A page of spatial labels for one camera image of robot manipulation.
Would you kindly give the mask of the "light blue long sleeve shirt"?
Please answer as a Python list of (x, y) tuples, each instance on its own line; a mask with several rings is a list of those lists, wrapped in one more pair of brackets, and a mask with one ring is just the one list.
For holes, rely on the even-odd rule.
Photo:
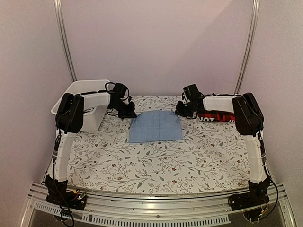
[(172, 111), (142, 112), (131, 121), (129, 143), (183, 140), (179, 116)]

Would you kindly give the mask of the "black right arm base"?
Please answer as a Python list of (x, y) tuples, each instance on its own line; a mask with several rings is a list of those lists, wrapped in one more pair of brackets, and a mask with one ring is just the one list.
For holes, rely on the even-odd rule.
[(269, 202), (267, 194), (268, 186), (251, 183), (249, 181), (249, 192), (236, 193), (228, 197), (228, 205), (232, 211), (241, 210), (265, 204)]

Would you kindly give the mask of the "red black plaid shirt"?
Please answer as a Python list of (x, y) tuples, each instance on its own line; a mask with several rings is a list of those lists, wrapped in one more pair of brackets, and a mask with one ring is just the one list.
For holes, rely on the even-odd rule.
[(234, 113), (225, 111), (204, 111), (197, 116), (202, 122), (235, 122)]

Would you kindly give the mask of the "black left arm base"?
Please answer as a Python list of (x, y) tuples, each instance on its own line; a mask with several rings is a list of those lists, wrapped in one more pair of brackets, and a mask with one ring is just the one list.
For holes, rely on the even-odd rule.
[(69, 207), (75, 210), (84, 210), (87, 202), (87, 195), (80, 192), (79, 189), (75, 191), (67, 191), (67, 182), (46, 182), (48, 189), (46, 201), (59, 206)]

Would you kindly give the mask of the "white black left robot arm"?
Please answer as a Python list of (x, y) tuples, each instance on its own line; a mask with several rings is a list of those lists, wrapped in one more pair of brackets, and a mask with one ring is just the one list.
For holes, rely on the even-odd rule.
[(60, 205), (70, 202), (70, 194), (60, 187), (60, 183), (67, 185), (67, 168), (72, 144), (76, 134), (84, 124), (84, 111), (98, 106), (110, 106), (118, 111), (121, 119), (135, 118), (135, 104), (127, 98), (128, 103), (116, 91), (91, 91), (85, 93), (65, 93), (58, 107), (56, 122), (56, 139), (53, 149), (52, 174), (46, 176), (46, 187), (52, 190), (52, 198)]

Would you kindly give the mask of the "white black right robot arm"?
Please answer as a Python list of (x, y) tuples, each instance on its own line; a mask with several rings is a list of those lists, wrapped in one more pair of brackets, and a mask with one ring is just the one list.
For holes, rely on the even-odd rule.
[(195, 119), (202, 111), (229, 112), (235, 115), (235, 126), (244, 139), (250, 165), (250, 185), (269, 184), (266, 170), (266, 151), (263, 141), (264, 117), (252, 93), (243, 95), (197, 94), (178, 101), (175, 113)]

